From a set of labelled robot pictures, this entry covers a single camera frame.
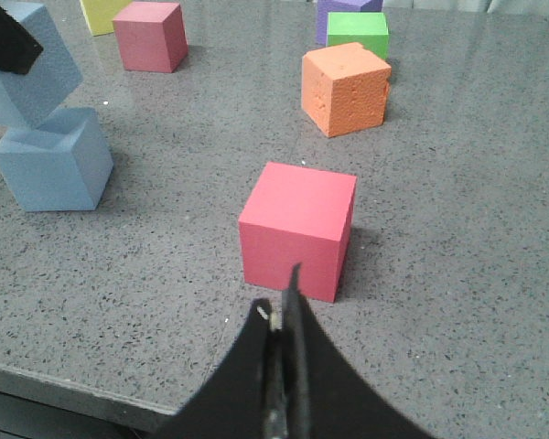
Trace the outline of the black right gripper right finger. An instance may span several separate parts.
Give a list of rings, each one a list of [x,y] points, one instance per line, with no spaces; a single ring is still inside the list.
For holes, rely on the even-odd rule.
[[[283,291],[283,365],[290,438],[429,438],[344,359],[298,287]]]

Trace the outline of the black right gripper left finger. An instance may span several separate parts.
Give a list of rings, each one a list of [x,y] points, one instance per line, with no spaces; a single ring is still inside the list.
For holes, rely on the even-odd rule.
[[[155,438],[261,438],[270,302],[256,299],[242,330],[213,375],[154,434]]]

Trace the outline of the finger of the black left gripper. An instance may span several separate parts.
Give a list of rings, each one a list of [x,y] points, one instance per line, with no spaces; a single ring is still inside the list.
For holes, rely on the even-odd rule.
[[[0,70],[27,75],[42,51],[38,41],[0,6]]]

